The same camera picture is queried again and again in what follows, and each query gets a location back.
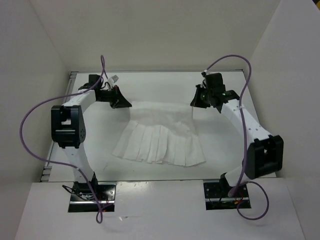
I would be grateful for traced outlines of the white pleated skirt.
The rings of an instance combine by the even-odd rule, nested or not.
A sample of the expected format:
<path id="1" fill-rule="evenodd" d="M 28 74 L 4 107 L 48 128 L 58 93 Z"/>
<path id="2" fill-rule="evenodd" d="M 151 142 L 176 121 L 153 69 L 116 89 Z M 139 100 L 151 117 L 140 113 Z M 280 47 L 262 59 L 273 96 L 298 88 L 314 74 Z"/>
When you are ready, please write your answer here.
<path id="1" fill-rule="evenodd" d="M 148 164 L 193 167 L 206 158 L 193 121 L 193 107 L 135 101 L 112 155 Z"/>

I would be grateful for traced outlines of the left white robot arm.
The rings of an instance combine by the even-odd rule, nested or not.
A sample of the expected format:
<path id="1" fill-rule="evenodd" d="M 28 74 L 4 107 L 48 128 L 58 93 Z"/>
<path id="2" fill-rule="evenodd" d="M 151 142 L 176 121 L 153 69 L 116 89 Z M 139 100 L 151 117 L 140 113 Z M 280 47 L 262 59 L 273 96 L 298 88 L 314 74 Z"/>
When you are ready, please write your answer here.
<path id="1" fill-rule="evenodd" d="M 95 102 L 109 103 L 112 109 L 130 108 L 132 104 L 116 85 L 118 79 L 113 75 L 103 82 L 102 76 L 90 74 L 88 82 L 69 101 L 51 108 L 51 138 L 62 148 L 73 168 L 74 191 L 81 190 L 88 200 L 96 199 L 100 188 L 84 148 L 87 135 L 84 112 Z"/>

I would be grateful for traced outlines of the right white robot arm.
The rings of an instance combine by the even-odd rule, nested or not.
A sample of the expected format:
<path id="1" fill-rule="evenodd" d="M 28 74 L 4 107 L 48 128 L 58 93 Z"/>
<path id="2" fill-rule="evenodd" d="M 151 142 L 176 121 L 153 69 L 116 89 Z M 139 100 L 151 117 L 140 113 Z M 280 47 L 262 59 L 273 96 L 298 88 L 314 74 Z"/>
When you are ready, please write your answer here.
<path id="1" fill-rule="evenodd" d="M 284 140 L 272 135 L 249 113 L 234 90 L 227 90 L 221 73 L 202 72 L 203 81 L 196 85 L 190 105 L 213 107 L 224 115 L 244 138 L 241 165 L 220 176 L 219 191 L 225 197 L 236 194 L 239 186 L 278 172 L 283 167 Z"/>

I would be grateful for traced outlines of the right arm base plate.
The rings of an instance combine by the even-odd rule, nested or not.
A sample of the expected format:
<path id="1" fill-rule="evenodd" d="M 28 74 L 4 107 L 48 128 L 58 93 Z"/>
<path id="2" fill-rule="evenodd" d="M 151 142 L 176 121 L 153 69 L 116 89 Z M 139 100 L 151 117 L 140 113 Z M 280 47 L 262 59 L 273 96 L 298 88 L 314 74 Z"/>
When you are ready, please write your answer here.
<path id="1" fill-rule="evenodd" d="M 229 197 L 227 193 L 221 190 L 218 180 L 204 181 L 203 191 L 205 198 L 205 207 L 207 211 L 211 210 L 233 210 L 240 204 L 240 209 L 250 209 L 251 202 L 247 186 L 241 186 L 235 197 Z"/>

